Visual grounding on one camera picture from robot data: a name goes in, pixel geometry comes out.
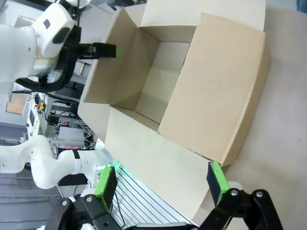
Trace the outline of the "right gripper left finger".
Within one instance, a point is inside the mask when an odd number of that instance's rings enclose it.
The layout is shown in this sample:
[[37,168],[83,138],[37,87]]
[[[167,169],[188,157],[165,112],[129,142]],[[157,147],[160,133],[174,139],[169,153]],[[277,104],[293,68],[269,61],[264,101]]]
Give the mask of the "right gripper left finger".
[[122,227],[111,216],[117,184],[115,168],[106,166],[93,194],[79,197],[76,201],[61,198],[56,202],[45,229],[80,230],[84,224],[90,224],[96,230],[121,230]]

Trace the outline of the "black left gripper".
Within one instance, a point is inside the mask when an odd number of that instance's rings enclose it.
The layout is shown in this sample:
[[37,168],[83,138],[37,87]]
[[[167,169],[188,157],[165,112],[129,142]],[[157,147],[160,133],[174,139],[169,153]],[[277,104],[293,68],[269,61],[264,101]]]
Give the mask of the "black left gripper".
[[82,28],[74,25],[68,35],[68,48],[78,59],[118,58],[119,49],[116,45],[105,43],[81,43]]

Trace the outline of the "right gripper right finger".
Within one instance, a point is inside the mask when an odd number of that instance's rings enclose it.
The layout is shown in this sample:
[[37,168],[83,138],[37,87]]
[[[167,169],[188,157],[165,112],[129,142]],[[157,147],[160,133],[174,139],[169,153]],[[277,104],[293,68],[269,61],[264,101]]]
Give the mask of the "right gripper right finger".
[[241,218],[249,230],[282,230],[269,193],[258,189],[251,194],[231,188],[220,164],[208,163],[207,183],[215,208],[199,226],[200,230],[225,230],[233,218]]

